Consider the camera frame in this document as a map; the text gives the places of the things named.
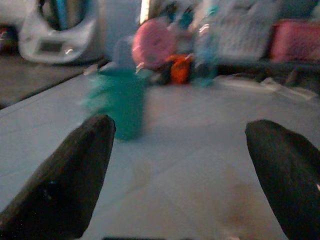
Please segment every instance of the white appliance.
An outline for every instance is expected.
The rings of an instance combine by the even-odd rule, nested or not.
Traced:
[[[45,9],[41,9],[44,2],[37,0],[33,3],[33,9],[19,32],[19,52],[23,58],[46,64],[69,64],[96,61],[104,55],[104,5],[98,0],[82,1],[87,4],[82,6],[85,9],[83,19],[74,26],[66,25],[57,30],[44,17]],[[65,7],[72,7],[74,2],[66,0]],[[70,12],[70,9],[64,9],[64,14]],[[75,16],[68,16],[68,19],[79,20]]]

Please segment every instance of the dark floor mat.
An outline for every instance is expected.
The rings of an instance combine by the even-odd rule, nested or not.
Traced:
[[[99,66],[106,60],[96,62]],[[48,65],[19,55],[0,56],[0,109],[18,103],[81,74],[91,64]]]

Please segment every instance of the pink container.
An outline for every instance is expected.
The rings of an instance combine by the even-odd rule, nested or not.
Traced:
[[[320,61],[320,24],[282,20],[275,26],[271,47],[274,62]]]
[[[175,51],[175,36],[168,31],[164,22],[151,19],[136,32],[132,57],[136,65],[143,64],[147,69],[157,69]]]

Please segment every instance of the tile floor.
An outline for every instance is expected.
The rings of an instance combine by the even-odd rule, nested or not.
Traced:
[[[0,211],[86,117],[79,76],[0,111]],[[286,240],[250,159],[246,123],[270,119],[320,147],[320,102],[191,86],[147,90],[140,139],[115,141],[83,240]]]

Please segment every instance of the orange object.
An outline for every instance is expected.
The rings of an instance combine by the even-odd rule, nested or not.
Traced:
[[[167,58],[168,62],[174,62],[171,67],[171,82],[173,84],[186,84],[190,74],[192,56],[186,54],[174,54]]]

